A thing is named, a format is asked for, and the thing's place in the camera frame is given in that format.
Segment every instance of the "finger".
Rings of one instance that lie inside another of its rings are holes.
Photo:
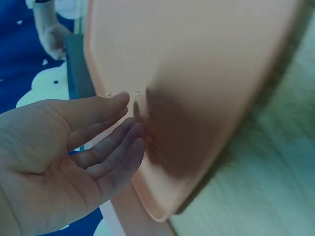
[[[109,121],[93,124],[84,129],[79,129],[77,131],[72,132],[67,142],[67,150],[72,151],[86,144],[94,137],[96,137],[106,129],[110,128],[115,123],[117,123],[117,121],[119,121],[122,117],[124,117],[127,114],[127,111],[128,109],[125,108],[120,114],[110,119]]]
[[[67,124],[70,134],[89,125],[102,123],[122,112],[129,102],[129,94],[122,92],[113,98],[89,97],[69,101],[50,100],[39,102],[54,117],[59,115],[60,122]]]
[[[134,124],[134,118],[125,119],[111,134],[93,148],[73,155],[73,160],[83,169],[102,163],[121,144]]]
[[[97,180],[110,173],[123,159],[125,159],[134,141],[144,138],[144,128],[140,123],[136,123],[129,130],[122,143],[110,154],[102,163],[87,168],[91,178]]]
[[[136,139],[123,160],[109,174],[96,181],[103,202],[112,198],[131,179],[141,165],[144,150],[144,139]]]
[[[52,57],[54,60],[59,60],[59,54],[55,51],[48,51],[46,50],[46,53]]]

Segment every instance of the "hand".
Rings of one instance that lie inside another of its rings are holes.
[[[66,59],[66,37],[72,34],[65,26],[56,22],[39,33],[39,41],[46,53],[55,60]]]
[[[1,235],[59,230],[130,180],[145,149],[144,127],[134,118],[92,149],[68,155],[122,118],[128,102],[127,93],[46,100],[0,116]]]

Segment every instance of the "blue fabric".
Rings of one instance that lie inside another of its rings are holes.
[[[73,30],[74,21],[59,18]],[[62,61],[50,58],[39,43],[32,10],[24,0],[0,0],[0,114],[14,109],[31,90],[34,77]],[[48,236],[93,236],[102,219],[99,209],[69,227]]]

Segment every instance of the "wrist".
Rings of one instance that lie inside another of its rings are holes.
[[[58,23],[54,0],[45,3],[35,2],[33,12],[36,29],[39,35],[44,34],[47,29]]]

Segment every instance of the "palm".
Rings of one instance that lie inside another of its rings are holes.
[[[131,177],[142,160],[144,131],[132,118],[91,150],[69,156],[68,151],[107,129],[126,110],[120,108],[104,122],[97,118],[96,124],[89,122],[82,129],[77,120],[63,117],[60,104],[22,107],[1,120],[5,135],[0,140],[7,145],[0,161],[15,170],[6,173],[1,186],[25,235],[58,230],[90,213]],[[20,119],[18,113],[26,110],[29,115]]]

